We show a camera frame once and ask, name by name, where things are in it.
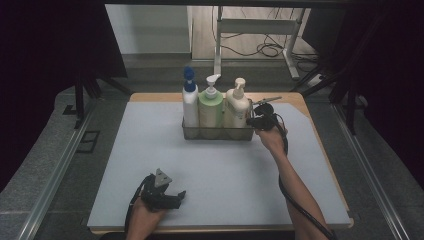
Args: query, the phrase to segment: wooden floor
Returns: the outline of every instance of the wooden floor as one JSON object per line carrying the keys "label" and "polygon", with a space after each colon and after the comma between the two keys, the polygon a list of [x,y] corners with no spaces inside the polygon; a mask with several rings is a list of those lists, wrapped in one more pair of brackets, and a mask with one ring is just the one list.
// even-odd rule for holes
{"label": "wooden floor", "polygon": [[[238,18],[238,19],[295,19],[300,9],[294,9],[292,13],[291,8],[278,9],[278,8],[252,8],[252,7],[225,7],[223,10],[223,18]],[[214,58],[215,53],[215,38],[216,38],[216,18],[218,15],[217,7],[203,7],[193,6],[193,44],[192,44],[192,58],[193,60],[210,60]],[[306,11],[303,18],[303,25],[300,29],[299,36],[293,52],[295,53],[315,53],[314,49],[309,46],[301,38],[304,25],[307,21],[309,10]],[[222,34],[221,45],[232,48],[231,51],[222,48],[223,59],[283,59],[282,54],[272,58],[264,54],[254,54],[251,56],[244,56],[255,53],[257,46],[263,44],[267,38],[263,34],[243,34],[235,37],[235,34]],[[284,46],[288,43],[290,36],[285,35],[270,35],[279,45]],[[266,39],[267,43],[273,43],[270,38]],[[268,55],[274,55],[277,52],[272,49],[265,49],[264,52]]]}

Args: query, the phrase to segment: hand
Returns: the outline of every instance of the hand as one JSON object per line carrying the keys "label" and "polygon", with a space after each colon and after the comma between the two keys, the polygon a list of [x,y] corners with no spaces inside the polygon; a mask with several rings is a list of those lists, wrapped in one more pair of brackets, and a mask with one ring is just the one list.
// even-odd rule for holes
{"label": "hand", "polygon": [[127,240],[146,239],[156,229],[165,213],[166,210],[150,212],[146,204],[138,197],[132,209]]}
{"label": "hand", "polygon": [[[285,128],[284,124],[280,123],[280,126],[285,129],[287,134],[287,129]],[[284,152],[284,142],[283,138],[281,137],[280,131],[277,127],[273,127],[269,131],[263,131],[259,129],[255,129],[256,135],[258,135],[261,138],[262,144],[271,152],[275,153],[278,151]]]}

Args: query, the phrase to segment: bottle cap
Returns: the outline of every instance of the bottle cap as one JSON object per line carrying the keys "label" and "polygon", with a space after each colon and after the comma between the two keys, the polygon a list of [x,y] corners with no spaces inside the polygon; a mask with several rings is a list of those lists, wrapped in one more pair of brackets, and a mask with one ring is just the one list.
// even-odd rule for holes
{"label": "bottle cap", "polygon": [[246,80],[244,80],[243,78],[237,78],[235,81],[235,86],[236,88],[234,89],[233,92],[233,97],[235,99],[241,99],[244,96],[244,86],[246,86]]}
{"label": "bottle cap", "polygon": [[206,78],[209,87],[206,89],[206,97],[209,99],[214,99],[217,94],[217,90],[213,87],[215,85],[216,80],[221,77],[221,74],[215,74]]}
{"label": "bottle cap", "polygon": [[184,67],[184,90],[186,92],[194,92],[196,90],[196,83],[194,82],[194,71],[191,67]]}

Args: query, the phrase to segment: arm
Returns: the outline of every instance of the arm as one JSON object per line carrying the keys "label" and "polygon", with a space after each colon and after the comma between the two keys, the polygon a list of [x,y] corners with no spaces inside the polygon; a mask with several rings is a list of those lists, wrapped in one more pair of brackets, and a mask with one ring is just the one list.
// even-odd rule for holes
{"label": "arm", "polygon": [[134,203],[126,240],[144,240],[165,216],[166,210],[150,212],[140,197]]}
{"label": "arm", "polygon": [[[270,131],[255,130],[264,146],[271,152],[280,173],[281,182],[288,194],[328,229],[321,209],[309,192],[302,179],[297,175],[284,152],[284,143],[276,127]],[[297,239],[327,239],[305,216],[287,201],[290,218]]]}

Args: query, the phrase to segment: bottle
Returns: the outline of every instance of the bottle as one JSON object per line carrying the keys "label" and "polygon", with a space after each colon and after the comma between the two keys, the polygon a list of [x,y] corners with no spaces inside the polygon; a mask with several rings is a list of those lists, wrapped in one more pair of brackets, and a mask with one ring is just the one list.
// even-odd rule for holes
{"label": "bottle", "polygon": [[189,66],[184,68],[184,79],[184,136],[186,139],[193,139],[199,135],[199,111],[197,107],[199,90],[196,82],[194,81],[194,71]]}
{"label": "bottle", "polygon": [[222,103],[224,97],[222,93],[215,89],[216,80],[221,74],[215,74],[206,78],[209,87],[199,94],[199,125],[200,133],[206,139],[216,139],[220,135],[222,128]]}
{"label": "bottle", "polygon": [[[246,118],[250,112],[249,99],[244,95],[246,80],[237,78],[235,88],[227,91],[224,112],[224,128],[246,128]],[[233,139],[243,138],[243,130],[226,129]]]}

